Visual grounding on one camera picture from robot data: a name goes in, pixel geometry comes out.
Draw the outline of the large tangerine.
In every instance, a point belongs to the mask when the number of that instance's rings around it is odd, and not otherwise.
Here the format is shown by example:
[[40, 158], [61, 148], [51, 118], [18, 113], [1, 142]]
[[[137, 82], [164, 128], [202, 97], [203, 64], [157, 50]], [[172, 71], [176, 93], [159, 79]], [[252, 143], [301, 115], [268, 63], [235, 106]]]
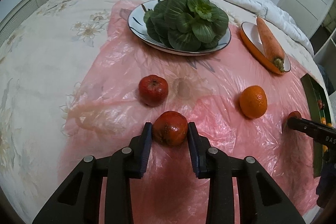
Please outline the large tangerine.
[[249, 119], [257, 119], [263, 116], [268, 108], [268, 102], [264, 89], [254, 85], [242, 91], [239, 97], [239, 105], [243, 114]]

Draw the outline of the small red fruit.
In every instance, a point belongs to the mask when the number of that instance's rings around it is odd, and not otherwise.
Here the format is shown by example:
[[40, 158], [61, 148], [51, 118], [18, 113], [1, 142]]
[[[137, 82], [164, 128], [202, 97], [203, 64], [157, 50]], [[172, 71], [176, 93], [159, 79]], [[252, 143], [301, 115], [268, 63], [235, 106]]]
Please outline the small red fruit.
[[139, 98], [147, 106], [159, 106], [167, 98], [168, 93], [167, 81], [157, 75], [146, 76], [138, 84]]
[[153, 139], [163, 145], [178, 146], [185, 141], [188, 122], [176, 111], [166, 111], [153, 123]]

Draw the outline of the green tray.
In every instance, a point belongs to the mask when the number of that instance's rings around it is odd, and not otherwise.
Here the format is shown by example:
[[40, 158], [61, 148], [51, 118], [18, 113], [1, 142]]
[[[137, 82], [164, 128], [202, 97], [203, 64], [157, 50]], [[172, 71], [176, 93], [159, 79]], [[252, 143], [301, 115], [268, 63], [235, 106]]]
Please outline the green tray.
[[[307, 104], [311, 120], [317, 123], [321, 122], [321, 118], [325, 117], [326, 123], [331, 123], [331, 115], [327, 97], [323, 87], [310, 74], [306, 73], [301, 77], [301, 83], [306, 95]], [[317, 101], [323, 102], [323, 109], [320, 110]], [[323, 155], [326, 149], [322, 144], [313, 142], [313, 176], [314, 178], [321, 175], [321, 170], [324, 164]]]

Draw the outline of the carrot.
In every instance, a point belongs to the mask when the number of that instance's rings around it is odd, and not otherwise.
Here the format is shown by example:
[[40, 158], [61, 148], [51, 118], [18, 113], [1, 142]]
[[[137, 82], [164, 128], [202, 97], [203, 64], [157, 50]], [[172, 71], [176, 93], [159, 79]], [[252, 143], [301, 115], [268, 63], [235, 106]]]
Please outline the carrot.
[[284, 72], [285, 52], [282, 46], [262, 18], [257, 17], [256, 23], [265, 57], [277, 67], [280, 72]]

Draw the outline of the orange rimmed plate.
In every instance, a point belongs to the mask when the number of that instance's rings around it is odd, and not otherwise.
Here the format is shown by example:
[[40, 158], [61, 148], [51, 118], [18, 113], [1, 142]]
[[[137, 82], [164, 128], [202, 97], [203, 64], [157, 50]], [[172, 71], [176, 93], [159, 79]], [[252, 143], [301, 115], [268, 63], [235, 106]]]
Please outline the orange rimmed plate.
[[260, 40], [256, 24], [250, 22], [243, 22], [240, 26], [239, 32], [241, 39], [246, 48], [248, 49], [248, 51], [265, 69], [277, 75], [283, 75], [284, 73], [288, 73], [291, 70], [291, 64], [287, 55], [285, 55], [284, 58], [283, 72], [281, 72], [274, 64], [272, 64], [266, 58], [264, 54], [263, 44]]

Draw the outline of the pink plastic sheet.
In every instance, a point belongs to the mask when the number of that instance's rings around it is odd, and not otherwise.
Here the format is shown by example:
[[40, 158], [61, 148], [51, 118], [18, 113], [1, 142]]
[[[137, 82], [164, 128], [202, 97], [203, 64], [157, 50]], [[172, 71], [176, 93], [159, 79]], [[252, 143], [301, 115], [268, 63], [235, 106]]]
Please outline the pink plastic sheet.
[[[134, 8], [128, 1], [112, 7], [108, 39], [63, 108], [68, 140], [59, 162], [59, 181], [84, 156], [112, 155], [139, 135], [146, 122], [173, 110], [194, 122], [198, 132], [227, 155], [255, 157], [297, 210], [307, 213], [317, 200], [313, 142], [285, 127], [293, 111], [310, 116], [301, 84], [306, 69], [291, 59], [290, 72], [270, 73], [248, 52], [236, 26], [230, 27], [229, 45], [218, 53], [190, 59], [169, 55], [148, 47], [131, 32], [126, 20]], [[164, 78], [169, 86], [159, 106], [147, 106], [138, 95], [140, 80], [149, 75]], [[254, 85], [264, 89], [268, 108], [260, 118], [249, 119], [239, 97]]]

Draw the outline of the floral bed sheet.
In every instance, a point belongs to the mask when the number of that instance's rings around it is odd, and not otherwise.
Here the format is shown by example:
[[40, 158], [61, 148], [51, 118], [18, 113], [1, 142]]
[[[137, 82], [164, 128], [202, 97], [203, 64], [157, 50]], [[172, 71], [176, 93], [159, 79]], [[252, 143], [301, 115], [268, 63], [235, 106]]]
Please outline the floral bed sheet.
[[[62, 181], [59, 162], [68, 135], [64, 106], [72, 101], [108, 39], [112, 7], [119, 1], [49, 0], [1, 46], [1, 188], [24, 223], [31, 223]], [[211, 0], [230, 27], [254, 22], [254, 14]], [[272, 31], [291, 59], [318, 82], [310, 53], [277, 27]]]

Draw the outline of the green leafy cabbage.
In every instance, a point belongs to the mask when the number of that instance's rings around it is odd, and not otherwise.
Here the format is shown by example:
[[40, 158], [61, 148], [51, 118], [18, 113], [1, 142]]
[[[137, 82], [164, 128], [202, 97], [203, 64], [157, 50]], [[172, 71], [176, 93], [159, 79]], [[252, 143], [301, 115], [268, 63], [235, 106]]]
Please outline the green leafy cabbage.
[[149, 37], [177, 51], [212, 50], [228, 31], [228, 15], [210, 0], [162, 0], [145, 12]]

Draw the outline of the white patterned plate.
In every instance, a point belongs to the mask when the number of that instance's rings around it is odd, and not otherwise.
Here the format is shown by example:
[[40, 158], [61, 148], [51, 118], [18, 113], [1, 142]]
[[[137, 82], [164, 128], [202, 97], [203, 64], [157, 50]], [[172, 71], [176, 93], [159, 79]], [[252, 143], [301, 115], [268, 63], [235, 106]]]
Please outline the white patterned plate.
[[231, 41], [228, 17], [215, 5], [204, 3], [215, 21], [191, 11], [187, 1], [152, 0], [138, 5], [129, 15], [128, 26], [151, 47], [180, 56], [204, 56], [224, 49]]

